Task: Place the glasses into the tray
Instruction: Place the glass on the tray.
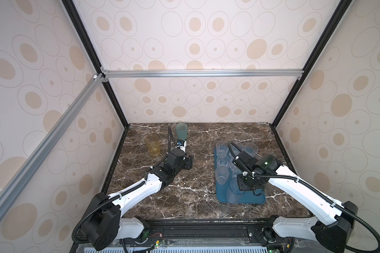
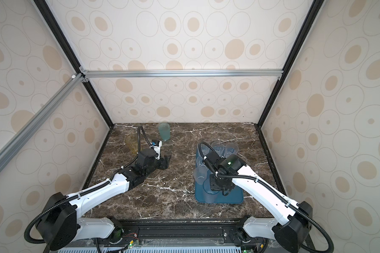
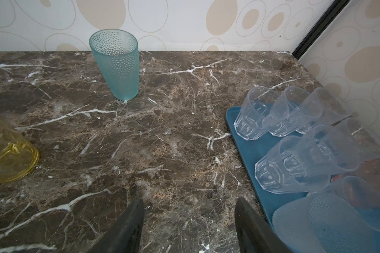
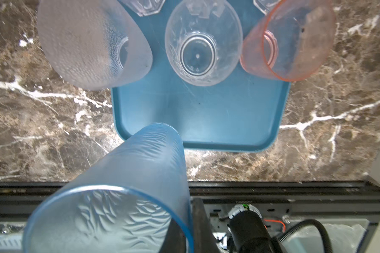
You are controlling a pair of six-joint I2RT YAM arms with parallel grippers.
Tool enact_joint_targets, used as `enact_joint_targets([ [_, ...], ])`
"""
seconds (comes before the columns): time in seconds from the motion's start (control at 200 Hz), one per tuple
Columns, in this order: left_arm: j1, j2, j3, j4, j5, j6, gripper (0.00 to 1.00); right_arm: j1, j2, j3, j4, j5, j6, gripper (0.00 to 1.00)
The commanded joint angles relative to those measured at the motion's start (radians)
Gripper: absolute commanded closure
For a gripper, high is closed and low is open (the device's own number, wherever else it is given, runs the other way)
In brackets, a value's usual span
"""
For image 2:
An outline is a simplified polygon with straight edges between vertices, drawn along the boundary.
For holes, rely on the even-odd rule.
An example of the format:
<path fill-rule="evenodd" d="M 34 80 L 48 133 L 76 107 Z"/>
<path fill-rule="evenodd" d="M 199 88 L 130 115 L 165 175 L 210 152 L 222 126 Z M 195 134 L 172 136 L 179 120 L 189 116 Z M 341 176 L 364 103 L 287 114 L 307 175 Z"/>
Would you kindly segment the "teal plastic tray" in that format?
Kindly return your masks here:
<path fill-rule="evenodd" d="M 243 190 L 236 186 L 231 191 L 218 188 L 211 171 L 203 163 L 203 158 L 196 148 L 196 164 L 193 170 L 195 180 L 195 199 L 200 203 L 242 204 Z"/>

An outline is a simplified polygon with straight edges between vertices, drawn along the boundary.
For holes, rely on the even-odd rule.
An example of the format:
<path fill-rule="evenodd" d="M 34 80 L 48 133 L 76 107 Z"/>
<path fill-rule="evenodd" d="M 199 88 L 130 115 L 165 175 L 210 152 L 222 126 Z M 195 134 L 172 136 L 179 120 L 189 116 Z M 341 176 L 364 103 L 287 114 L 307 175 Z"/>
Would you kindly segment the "frosted grey cup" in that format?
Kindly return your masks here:
<path fill-rule="evenodd" d="M 195 182 L 199 185 L 202 185 L 206 180 L 208 175 L 208 168 L 206 166 L 199 166 L 194 169 L 193 177 Z"/>

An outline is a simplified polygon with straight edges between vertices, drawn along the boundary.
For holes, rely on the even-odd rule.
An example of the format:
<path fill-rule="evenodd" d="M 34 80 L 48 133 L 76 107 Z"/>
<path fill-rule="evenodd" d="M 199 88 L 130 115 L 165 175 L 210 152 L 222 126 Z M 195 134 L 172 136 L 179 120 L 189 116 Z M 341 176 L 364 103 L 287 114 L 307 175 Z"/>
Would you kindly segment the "yellow plastic cup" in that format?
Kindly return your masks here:
<path fill-rule="evenodd" d="M 138 136 L 137 134 L 130 134 L 125 137 L 125 144 L 128 147 L 129 151 L 133 155 L 138 153 Z"/>

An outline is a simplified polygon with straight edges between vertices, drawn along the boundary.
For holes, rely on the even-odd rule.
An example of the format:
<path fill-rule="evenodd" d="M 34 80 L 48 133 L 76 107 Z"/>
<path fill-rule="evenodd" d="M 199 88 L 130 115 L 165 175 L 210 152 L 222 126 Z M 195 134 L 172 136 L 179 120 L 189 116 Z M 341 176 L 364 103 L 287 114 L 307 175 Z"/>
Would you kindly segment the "clear textured cup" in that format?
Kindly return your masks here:
<path fill-rule="evenodd" d="M 196 159 L 196 167 L 202 167 L 202 166 L 205 166 L 204 162 L 203 162 L 203 158 L 202 157 L 198 157 Z"/>

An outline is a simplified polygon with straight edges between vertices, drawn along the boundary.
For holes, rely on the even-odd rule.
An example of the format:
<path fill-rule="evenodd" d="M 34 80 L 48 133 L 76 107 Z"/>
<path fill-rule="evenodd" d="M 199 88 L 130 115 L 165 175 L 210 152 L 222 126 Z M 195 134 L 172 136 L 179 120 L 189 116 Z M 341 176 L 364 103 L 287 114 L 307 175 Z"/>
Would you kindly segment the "clear faceted cup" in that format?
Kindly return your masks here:
<path fill-rule="evenodd" d="M 210 146 L 209 144 L 205 144 L 204 142 L 200 142 L 197 145 L 197 153 L 201 156 L 204 157 L 210 152 Z"/>
<path fill-rule="evenodd" d="M 235 143 L 227 143 L 225 146 L 224 156 L 227 158 L 230 155 L 237 155 L 239 147 Z"/>

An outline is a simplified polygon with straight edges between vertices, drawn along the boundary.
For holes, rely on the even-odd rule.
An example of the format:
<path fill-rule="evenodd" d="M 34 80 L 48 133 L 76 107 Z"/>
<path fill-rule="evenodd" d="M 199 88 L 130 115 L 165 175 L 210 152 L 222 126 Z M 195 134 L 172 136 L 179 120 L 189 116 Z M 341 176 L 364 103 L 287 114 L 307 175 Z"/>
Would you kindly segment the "green frosted cup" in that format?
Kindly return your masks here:
<path fill-rule="evenodd" d="M 171 137 L 171 128 L 167 122 L 162 122 L 158 125 L 160 137 L 163 141 L 167 141 Z"/>

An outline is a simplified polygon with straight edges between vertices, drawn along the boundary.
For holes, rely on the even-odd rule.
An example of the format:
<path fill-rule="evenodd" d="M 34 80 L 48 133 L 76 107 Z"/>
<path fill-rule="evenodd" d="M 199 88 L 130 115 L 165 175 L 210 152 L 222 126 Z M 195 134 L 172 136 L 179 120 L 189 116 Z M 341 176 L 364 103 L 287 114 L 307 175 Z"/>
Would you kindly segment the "small clear cup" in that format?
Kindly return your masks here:
<path fill-rule="evenodd" d="M 214 141 L 211 144 L 211 147 L 214 149 L 214 151 L 220 156 L 224 156 L 225 152 L 225 145 L 219 141 Z"/>

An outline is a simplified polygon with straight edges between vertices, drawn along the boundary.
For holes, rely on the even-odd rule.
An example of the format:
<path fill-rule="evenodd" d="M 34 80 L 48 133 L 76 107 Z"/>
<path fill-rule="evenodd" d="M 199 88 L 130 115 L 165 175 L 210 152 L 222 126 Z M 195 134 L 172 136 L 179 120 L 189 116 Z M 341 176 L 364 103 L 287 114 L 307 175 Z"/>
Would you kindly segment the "clear faceted cup front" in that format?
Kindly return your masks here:
<path fill-rule="evenodd" d="M 204 157 L 210 152 L 210 146 L 209 144 L 205 144 L 204 142 L 200 142 L 197 145 L 197 153 L 201 156 Z"/>

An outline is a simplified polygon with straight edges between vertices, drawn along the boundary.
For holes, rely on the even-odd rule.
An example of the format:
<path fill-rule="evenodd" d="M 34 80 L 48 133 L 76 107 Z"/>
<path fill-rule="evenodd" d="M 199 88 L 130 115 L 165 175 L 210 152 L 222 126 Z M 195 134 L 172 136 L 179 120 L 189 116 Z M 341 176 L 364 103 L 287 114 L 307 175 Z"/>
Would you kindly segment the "blue frosted cup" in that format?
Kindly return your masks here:
<path fill-rule="evenodd" d="M 211 189 L 209 182 L 205 181 L 203 185 L 203 197 L 206 203 L 214 203 L 220 192 Z"/>

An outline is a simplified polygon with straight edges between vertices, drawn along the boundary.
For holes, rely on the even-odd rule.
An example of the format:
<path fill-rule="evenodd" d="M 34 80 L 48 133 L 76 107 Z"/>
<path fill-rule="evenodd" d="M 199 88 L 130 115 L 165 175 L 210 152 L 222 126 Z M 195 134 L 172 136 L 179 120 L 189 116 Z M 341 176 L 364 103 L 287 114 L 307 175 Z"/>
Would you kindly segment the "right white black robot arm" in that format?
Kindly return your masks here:
<path fill-rule="evenodd" d="M 312 218 L 312 206 L 303 201 L 287 197 L 268 184 L 238 155 L 220 156 L 207 142 L 201 141 L 197 150 L 203 164 L 211 172 L 210 188 L 228 195 L 235 187 L 246 191 L 261 203 L 272 215 L 272 220 L 248 217 L 240 223 L 241 238 L 255 237 L 274 239 L 290 253 L 304 249 L 315 253 L 316 249 L 304 245 L 312 228 L 316 228 L 326 239 L 328 247 L 325 252 L 332 253 L 334 243 L 326 230 Z"/>

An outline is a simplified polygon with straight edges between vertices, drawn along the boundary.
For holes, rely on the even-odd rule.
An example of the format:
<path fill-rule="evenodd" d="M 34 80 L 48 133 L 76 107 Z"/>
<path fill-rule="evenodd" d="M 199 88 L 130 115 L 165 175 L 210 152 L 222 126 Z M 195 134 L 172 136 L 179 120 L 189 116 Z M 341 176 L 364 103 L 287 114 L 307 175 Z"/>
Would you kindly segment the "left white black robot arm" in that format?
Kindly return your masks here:
<path fill-rule="evenodd" d="M 124 194 L 142 184 L 156 170 L 169 167 L 171 156 L 160 155 L 160 140 L 147 141 L 148 148 L 139 148 L 137 156 L 105 181 L 69 195 L 58 192 L 50 197 L 43 211 L 26 227 L 24 239 L 31 244 L 46 244 L 56 251 L 82 239 L 122 240 L 124 229 L 113 216 L 84 218 L 99 204 Z"/>

